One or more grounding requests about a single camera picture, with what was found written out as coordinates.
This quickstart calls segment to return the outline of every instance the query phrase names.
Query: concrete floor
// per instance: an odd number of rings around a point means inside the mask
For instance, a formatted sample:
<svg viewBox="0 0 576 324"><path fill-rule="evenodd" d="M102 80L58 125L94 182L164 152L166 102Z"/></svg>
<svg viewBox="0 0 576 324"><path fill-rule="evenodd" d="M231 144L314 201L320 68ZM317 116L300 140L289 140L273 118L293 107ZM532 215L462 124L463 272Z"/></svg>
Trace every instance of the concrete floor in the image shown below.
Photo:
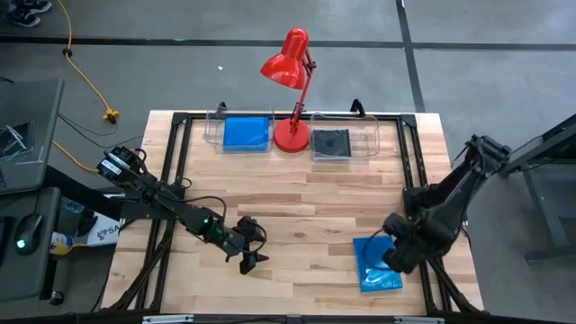
<svg viewBox="0 0 576 324"><path fill-rule="evenodd" d="M394 0L64 0L76 36L195 40L281 40L293 26L314 41L402 41ZM571 0L405 0L413 41L576 43ZM57 4L31 30L0 23L2 35L66 36ZM62 45L0 43L0 76L16 81L61 77L61 112L106 132L104 109L64 60ZM298 93L259 75L274 47L78 45L75 62L115 109L120 129L103 144L140 135L151 109L207 109L271 104L291 109ZM360 98L375 112L414 112L404 49L313 48L318 73L309 110L345 111ZM576 51L414 50L427 112L440 113L453 158L474 133L512 148L574 114ZM55 139L95 165L102 150L58 122ZM129 143L138 146L140 140ZM109 184L78 169L59 151L50 163L94 187ZM575 259L528 265L527 251L550 239L521 176L493 178L469 210L472 254L487 311L534 319L576 319ZM0 317L88 311L107 275L111 249L76 254L59 271L67 301L0 304Z"/></svg>

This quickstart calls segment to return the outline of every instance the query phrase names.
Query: lamp shade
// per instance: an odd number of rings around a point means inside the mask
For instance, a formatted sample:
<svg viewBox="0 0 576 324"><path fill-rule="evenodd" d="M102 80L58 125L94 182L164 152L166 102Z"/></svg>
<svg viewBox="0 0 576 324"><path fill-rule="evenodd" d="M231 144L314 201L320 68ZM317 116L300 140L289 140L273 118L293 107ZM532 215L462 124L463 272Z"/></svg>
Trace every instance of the lamp shade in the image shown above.
<svg viewBox="0 0 576 324"><path fill-rule="evenodd" d="M280 54L268 59L260 72L269 79L294 89L303 89L306 70L302 58L308 48L308 33L302 28L292 28L286 35Z"/></svg>

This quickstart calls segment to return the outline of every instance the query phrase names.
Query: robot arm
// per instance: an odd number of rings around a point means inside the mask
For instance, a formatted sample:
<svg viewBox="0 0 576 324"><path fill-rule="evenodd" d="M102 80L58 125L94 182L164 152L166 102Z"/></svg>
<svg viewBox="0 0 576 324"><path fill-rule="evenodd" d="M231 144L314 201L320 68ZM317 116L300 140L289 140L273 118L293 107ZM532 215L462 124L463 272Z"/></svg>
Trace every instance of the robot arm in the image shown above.
<svg viewBox="0 0 576 324"><path fill-rule="evenodd" d="M224 226L224 216L206 207L188 204L200 199L182 200L172 186L158 181L144 165L144 161L127 148L114 148L104 152L105 158L98 165L98 174L119 187L129 187L138 193L137 203L153 209L144 219L174 219L183 224L190 234L204 243L211 243L226 254L226 261L240 253L243 260L240 272L245 275L256 262L267 260L257 251L266 243L266 232L257 221L244 217L234 228ZM207 196L221 200L219 197ZM250 251L250 242L261 242L260 247Z"/></svg>
<svg viewBox="0 0 576 324"><path fill-rule="evenodd" d="M468 204L486 180L507 161L510 148L488 136L472 136L464 161L439 184L405 188L407 219L391 214L383 230L394 236L394 249L382 260L397 272L411 273L424 260L445 255L455 242Z"/></svg>

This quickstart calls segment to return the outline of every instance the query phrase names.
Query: yellow extension cord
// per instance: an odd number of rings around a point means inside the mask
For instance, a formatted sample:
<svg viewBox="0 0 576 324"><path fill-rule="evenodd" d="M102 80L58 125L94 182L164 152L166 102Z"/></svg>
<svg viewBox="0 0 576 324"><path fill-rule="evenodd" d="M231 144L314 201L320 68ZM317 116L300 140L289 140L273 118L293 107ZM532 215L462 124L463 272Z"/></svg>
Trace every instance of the yellow extension cord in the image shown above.
<svg viewBox="0 0 576 324"><path fill-rule="evenodd" d="M68 15L68 11L66 10L66 7L62 4L62 2L60 0L58 0L58 3L60 4L60 6L62 7L62 10L64 11L64 15L66 16L66 20L68 23L67 50L70 50L72 48L72 22L70 21L70 16ZM92 82L90 82L90 79L88 78L88 76L86 76L84 74L84 72L82 72L82 70L79 67L77 67L76 64L74 64L74 62L72 61L72 59L70 59L70 56L67 53L65 54L65 56L66 56L66 60L68 61L68 63L70 63L72 68L74 68L80 74L80 76L82 76L84 78L84 80L88 83L88 85L92 88L92 90L94 90L94 92L98 95L98 97L100 98L100 100L104 104L104 107L106 107L106 114L112 113L112 114L115 114L117 116L118 112L113 110L112 108L110 108L110 106L106 102L106 99L104 99L104 96L102 94L100 94L98 89L96 89L96 87L92 84ZM80 163L72 154L70 154L70 152L68 152L65 148L63 148L55 140L53 140L52 143L54 143L54 145L56 145L57 148L59 148L62 152L64 152L64 154L66 154L70 159L72 159L72 161L74 163L76 163L76 165L79 166L80 168L82 168L83 170L85 170L87 172L98 173L97 169L85 166L82 163Z"/></svg>
<svg viewBox="0 0 576 324"><path fill-rule="evenodd" d="M74 163L76 163L76 165L79 166L81 169L92 173L98 173L98 169L85 166L82 163L78 162L78 160L72 154L66 151L65 148L62 148L62 146L58 144L56 141L53 140L52 143L54 143L54 145L56 145L57 148L59 148L62 152L64 152L64 154L66 154L70 159L72 159L72 161L74 161Z"/></svg>

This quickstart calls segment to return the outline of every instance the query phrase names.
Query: wooden tabletop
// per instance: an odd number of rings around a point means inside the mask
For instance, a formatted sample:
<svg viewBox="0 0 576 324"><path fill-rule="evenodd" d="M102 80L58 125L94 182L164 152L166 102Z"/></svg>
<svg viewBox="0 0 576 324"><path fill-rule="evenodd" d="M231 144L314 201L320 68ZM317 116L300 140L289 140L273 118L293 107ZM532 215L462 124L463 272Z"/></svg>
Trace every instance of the wooden tabletop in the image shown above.
<svg viewBox="0 0 576 324"><path fill-rule="evenodd" d="M148 170L159 177L167 147L171 111L152 111L142 148ZM428 181L450 172L438 114L417 114ZM257 218L268 232L261 250L270 260L248 275L239 273L240 256L224 253L177 225L166 275L162 312L227 314L425 314L419 270L402 274L398 291L360 293L352 239L378 230L390 212L403 213L404 175L394 122L380 122L380 153L351 164L315 163L307 149L268 154L221 154L203 140L204 122L195 121L184 176L192 180L186 197L218 195L228 204L227 226L239 217ZM174 178L182 132L175 146ZM222 212L218 202L206 206ZM144 260L149 220L137 220L118 241L103 307L116 302ZM444 258L446 271L466 297L482 308L470 247L464 236ZM430 269L436 304L437 279ZM156 280L156 270L152 283ZM151 300L154 284L148 289Z"/></svg>

